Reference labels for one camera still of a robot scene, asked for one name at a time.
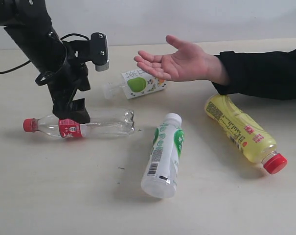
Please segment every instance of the yellow juice bottle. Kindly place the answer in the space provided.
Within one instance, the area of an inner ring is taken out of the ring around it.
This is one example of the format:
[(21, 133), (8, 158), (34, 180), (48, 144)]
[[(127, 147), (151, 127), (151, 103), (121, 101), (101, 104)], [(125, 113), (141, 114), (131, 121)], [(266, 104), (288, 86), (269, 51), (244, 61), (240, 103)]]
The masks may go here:
[(262, 164), (270, 174), (276, 174), (286, 166), (287, 160), (276, 151), (276, 141), (236, 107), (228, 95), (212, 96), (205, 104), (205, 112), (220, 124), (250, 162)]

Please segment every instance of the black robotic arm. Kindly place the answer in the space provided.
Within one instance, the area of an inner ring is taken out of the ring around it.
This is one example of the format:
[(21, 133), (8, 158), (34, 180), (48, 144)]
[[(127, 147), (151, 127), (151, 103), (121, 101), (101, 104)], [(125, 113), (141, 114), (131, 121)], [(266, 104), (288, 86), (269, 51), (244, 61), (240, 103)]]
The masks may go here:
[(92, 61), (97, 71), (109, 68), (106, 36), (94, 33), (91, 39), (72, 42), (59, 39), (45, 0), (0, 0), (0, 26), (40, 72), (35, 81), (48, 86), (53, 114), (80, 124), (90, 122), (85, 99), (73, 99), (78, 90), (91, 89), (86, 62)]

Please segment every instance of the red bottle cap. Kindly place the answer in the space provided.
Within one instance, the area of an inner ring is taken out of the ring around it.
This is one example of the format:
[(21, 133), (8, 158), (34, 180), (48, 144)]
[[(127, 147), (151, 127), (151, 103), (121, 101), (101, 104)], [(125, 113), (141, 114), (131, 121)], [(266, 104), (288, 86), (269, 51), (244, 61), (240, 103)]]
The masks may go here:
[(37, 131), (37, 122), (34, 118), (26, 119), (23, 123), (23, 128), (25, 132), (36, 132)]
[(270, 174), (276, 174), (281, 171), (287, 165), (287, 159), (284, 158), (280, 153), (270, 158), (265, 164), (264, 168)]

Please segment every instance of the white table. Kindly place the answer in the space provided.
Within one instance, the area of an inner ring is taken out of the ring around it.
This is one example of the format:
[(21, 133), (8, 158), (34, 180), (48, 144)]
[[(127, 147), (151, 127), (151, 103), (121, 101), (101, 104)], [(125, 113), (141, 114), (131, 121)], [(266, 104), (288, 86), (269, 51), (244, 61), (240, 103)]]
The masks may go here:
[[(215, 54), (289, 51), (296, 39), (201, 45)], [(25, 118), (51, 112), (47, 87), (35, 84), (32, 65), (0, 75), (0, 235), (296, 235), (296, 101), (231, 96), (289, 160), (283, 171), (268, 175), (204, 113), (205, 101), (216, 93), (209, 82), (171, 83), (146, 97), (106, 101), (101, 84), (136, 69), (139, 49), (174, 51), (167, 45), (111, 47), (111, 68), (97, 73), (89, 64), (92, 90), (78, 95), (89, 110), (133, 109), (142, 131), (128, 138), (68, 142), (25, 133)], [(20, 51), (0, 51), (0, 71), (25, 60)], [(182, 116), (186, 141), (178, 192), (160, 201), (141, 191), (140, 180), (154, 129), (169, 112)]]

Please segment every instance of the plastic bottle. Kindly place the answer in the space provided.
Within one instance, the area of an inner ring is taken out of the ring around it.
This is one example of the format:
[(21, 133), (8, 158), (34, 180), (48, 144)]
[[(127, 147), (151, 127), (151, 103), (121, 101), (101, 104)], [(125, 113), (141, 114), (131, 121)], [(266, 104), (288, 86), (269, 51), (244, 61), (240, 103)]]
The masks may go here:
[(102, 86), (104, 97), (112, 99), (119, 93), (124, 93), (127, 99), (136, 98), (164, 90), (167, 83), (157, 79), (143, 70), (132, 70), (121, 73), (121, 83), (107, 83)]
[(205, 105), (205, 112), (221, 125), (250, 162), (262, 164), (270, 174), (276, 174), (286, 166), (287, 160), (277, 152), (272, 136), (237, 108), (229, 96), (212, 96)]
[(168, 114), (155, 131), (150, 160), (141, 180), (141, 188), (156, 198), (171, 198), (177, 189), (177, 174), (184, 132), (182, 118)]
[(134, 112), (128, 109), (98, 109), (89, 111), (90, 123), (82, 124), (70, 120), (59, 120), (55, 115), (41, 119), (26, 119), (25, 132), (43, 132), (56, 138), (118, 137), (135, 131)]

